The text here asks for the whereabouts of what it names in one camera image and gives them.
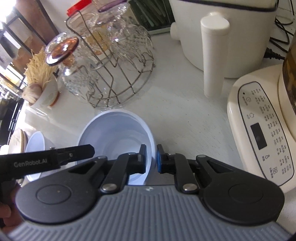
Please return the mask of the person's left hand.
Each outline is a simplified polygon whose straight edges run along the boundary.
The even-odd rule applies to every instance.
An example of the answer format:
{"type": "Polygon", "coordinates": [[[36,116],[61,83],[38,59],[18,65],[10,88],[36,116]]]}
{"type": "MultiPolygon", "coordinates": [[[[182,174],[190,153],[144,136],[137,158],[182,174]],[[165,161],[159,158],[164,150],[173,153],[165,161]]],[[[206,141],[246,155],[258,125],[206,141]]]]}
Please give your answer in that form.
{"type": "Polygon", "coordinates": [[[22,224],[23,220],[20,215],[19,210],[15,204],[16,193],[21,189],[21,186],[16,184],[14,189],[9,194],[10,205],[1,202],[1,219],[4,222],[4,227],[1,230],[8,234],[12,232],[15,228],[22,224]]]}

